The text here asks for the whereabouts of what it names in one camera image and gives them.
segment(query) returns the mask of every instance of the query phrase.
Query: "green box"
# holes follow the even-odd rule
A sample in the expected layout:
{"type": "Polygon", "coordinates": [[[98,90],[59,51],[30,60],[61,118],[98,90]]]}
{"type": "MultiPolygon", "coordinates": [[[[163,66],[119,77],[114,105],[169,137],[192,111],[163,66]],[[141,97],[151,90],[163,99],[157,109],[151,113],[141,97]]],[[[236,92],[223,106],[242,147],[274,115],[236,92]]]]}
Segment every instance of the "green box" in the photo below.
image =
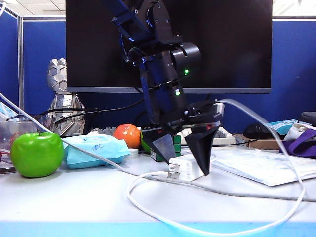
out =
{"type": "MultiPolygon", "coordinates": [[[[179,157],[181,155],[181,136],[179,135],[174,135],[173,136],[173,146],[174,150],[176,152],[176,156],[179,157]]],[[[152,149],[150,149],[150,157],[156,162],[161,162],[164,161],[164,159],[158,155],[156,152],[154,152],[152,149]]]]}

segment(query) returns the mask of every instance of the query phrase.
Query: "blue tissue pack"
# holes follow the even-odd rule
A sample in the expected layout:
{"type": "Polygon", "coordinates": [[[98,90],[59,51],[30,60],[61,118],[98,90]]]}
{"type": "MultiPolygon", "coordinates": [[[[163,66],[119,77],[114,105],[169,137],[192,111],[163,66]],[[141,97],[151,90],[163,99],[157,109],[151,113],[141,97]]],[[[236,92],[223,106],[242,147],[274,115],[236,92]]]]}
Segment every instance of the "blue tissue pack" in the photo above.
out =
{"type": "MultiPolygon", "coordinates": [[[[125,155],[129,154],[129,149],[124,140],[118,140],[106,134],[90,133],[87,135],[67,137],[64,138],[64,140],[114,163],[121,163],[125,155]]],[[[107,165],[106,162],[83,153],[66,143],[64,143],[64,151],[64,161],[70,169],[107,165]]]]}
{"type": "MultiPolygon", "coordinates": [[[[291,120],[284,120],[284,121],[278,121],[278,122],[270,122],[266,125],[270,128],[272,128],[274,131],[276,131],[280,135],[286,135],[290,128],[293,126],[293,124],[298,123],[298,120],[291,119],[291,120]]],[[[299,123],[302,124],[308,124],[306,122],[300,121],[299,123]]]]}

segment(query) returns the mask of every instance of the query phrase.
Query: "purple bag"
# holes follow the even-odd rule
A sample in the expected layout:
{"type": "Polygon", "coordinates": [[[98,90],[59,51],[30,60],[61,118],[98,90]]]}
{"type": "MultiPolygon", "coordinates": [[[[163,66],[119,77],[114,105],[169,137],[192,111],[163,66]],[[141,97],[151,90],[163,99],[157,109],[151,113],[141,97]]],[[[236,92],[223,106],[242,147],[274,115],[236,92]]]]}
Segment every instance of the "purple bag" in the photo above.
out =
{"type": "Polygon", "coordinates": [[[295,141],[283,141],[283,144],[290,155],[316,159],[316,141],[306,142],[315,137],[316,130],[309,129],[302,133],[295,141]]]}

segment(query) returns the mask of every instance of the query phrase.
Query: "wet wipes package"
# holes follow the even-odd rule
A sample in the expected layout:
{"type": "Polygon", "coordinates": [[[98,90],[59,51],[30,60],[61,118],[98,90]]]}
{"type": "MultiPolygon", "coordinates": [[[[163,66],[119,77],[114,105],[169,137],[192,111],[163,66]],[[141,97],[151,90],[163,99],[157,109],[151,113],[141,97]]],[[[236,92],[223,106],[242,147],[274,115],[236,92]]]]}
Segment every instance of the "wet wipes package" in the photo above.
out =
{"type": "MultiPolygon", "coordinates": [[[[87,134],[67,137],[64,140],[114,163],[121,163],[125,155],[129,154],[129,149],[124,140],[118,140],[106,134],[87,134]]],[[[87,155],[65,143],[64,150],[64,161],[70,169],[107,165],[106,162],[87,155]]]]}
{"type": "MultiPolygon", "coordinates": [[[[298,120],[291,119],[291,120],[284,120],[284,121],[278,121],[278,122],[270,122],[267,125],[268,125],[268,127],[275,130],[278,134],[286,135],[289,132],[292,125],[296,124],[296,123],[298,123],[298,120]]],[[[310,124],[308,124],[306,122],[302,122],[302,121],[300,121],[299,123],[310,125],[310,124]]]]}
{"type": "Polygon", "coordinates": [[[0,101],[0,121],[5,121],[6,119],[17,115],[18,114],[15,111],[0,101]]]}

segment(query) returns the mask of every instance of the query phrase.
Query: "desk surface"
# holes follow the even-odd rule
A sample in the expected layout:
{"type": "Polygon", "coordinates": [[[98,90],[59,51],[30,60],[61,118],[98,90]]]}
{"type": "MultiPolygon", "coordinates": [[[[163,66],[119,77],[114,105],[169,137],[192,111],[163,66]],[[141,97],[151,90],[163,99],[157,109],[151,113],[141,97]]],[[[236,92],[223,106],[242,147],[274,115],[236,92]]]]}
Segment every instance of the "desk surface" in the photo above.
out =
{"type": "MultiPolygon", "coordinates": [[[[154,162],[148,155],[126,158],[121,165],[139,174],[168,170],[166,163],[154,162]]],[[[126,197],[126,189],[134,179],[135,176],[110,166],[69,170],[65,164],[54,174],[43,178],[27,179],[18,173],[2,175],[2,231],[14,229],[14,223],[20,223],[16,226],[25,228],[25,222],[125,225],[149,222],[156,225],[155,219],[134,207],[126,197]]],[[[225,191],[252,194],[297,197],[301,191],[297,182],[268,187],[216,168],[212,169],[210,175],[195,182],[225,191]]],[[[315,198],[316,179],[306,180],[304,183],[307,195],[315,198]]],[[[267,223],[279,219],[294,205],[294,201],[230,197],[159,181],[144,181],[133,191],[133,196],[153,212],[174,221],[196,224],[267,223]]],[[[304,202],[289,223],[309,223],[316,230],[315,213],[316,203],[304,202]]]]}

